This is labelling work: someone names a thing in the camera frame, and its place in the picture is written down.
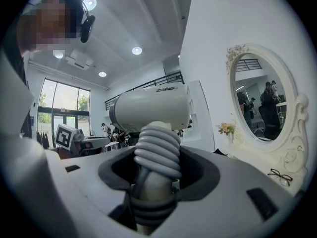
black railing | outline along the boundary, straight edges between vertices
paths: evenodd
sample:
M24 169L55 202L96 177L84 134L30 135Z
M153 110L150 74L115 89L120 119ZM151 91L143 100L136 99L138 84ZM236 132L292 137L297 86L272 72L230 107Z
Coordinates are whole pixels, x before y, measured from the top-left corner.
M237 63L236 71L245 71L252 69L262 69L258 59L241 59Z
M154 86L154 85L164 85L164 84L169 84L169 83L176 83L176 82L182 82L183 84L184 83L184 80L183 80L183 76L182 76L182 73L179 71L179 72L175 72L175 73L172 73L172 74L169 74L165 77L160 77L160 78L157 78L155 80L152 80L152 81L149 81L145 84L142 84L142 85L139 85L137 87L134 87L132 89L130 89L129 91L127 92L130 92L130 91L133 91L135 89L142 89L142 88L146 88L146 87L149 87L149 86ZM109 107L111 106L111 104L113 103L114 99L117 98L119 95L105 101L105 104L106 104L106 110L109 109Z

window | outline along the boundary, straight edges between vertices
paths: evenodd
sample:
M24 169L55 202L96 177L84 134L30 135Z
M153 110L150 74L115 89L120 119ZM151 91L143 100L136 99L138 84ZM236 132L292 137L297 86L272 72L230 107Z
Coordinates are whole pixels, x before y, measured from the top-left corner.
M90 136L89 124L90 91L45 79L38 107L37 132L47 132L50 148L53 147L52 131L58 125L83 130Z

mirror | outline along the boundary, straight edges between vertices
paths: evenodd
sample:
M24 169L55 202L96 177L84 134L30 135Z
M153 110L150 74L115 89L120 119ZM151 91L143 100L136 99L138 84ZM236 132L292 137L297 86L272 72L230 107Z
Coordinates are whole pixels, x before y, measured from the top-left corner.
M286 120L286 96L274 68L255 54L245 54L235 67L236 101L244 125L259 139L273 141Z

eyeglasses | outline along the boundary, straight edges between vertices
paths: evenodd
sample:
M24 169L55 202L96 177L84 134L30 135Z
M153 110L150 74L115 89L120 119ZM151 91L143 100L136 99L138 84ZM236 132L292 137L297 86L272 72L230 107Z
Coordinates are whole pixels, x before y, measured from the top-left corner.
M271 169L271 173L267 174L269 177L271 177L272 179L276 179L279 177L279 182L283 185L283 186L290 186L290 181L293 180L293 178L291 178L288 175L281 175L280 172L276 169Z

tree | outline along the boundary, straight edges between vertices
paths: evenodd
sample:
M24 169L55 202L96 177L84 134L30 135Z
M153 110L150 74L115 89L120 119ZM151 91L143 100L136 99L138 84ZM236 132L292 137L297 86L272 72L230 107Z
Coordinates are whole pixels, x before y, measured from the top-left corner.
M78 110L79 111L88 111L88 103L89 103L89 97L82 96L78 100ZM79 120L84 120L86 117L85 116L78 116Z
M46 93L41 93L40 101L39 101L39 107L45 107L46 106L45 98L46 98ZM38 122L51 123L50 114L38 113Z

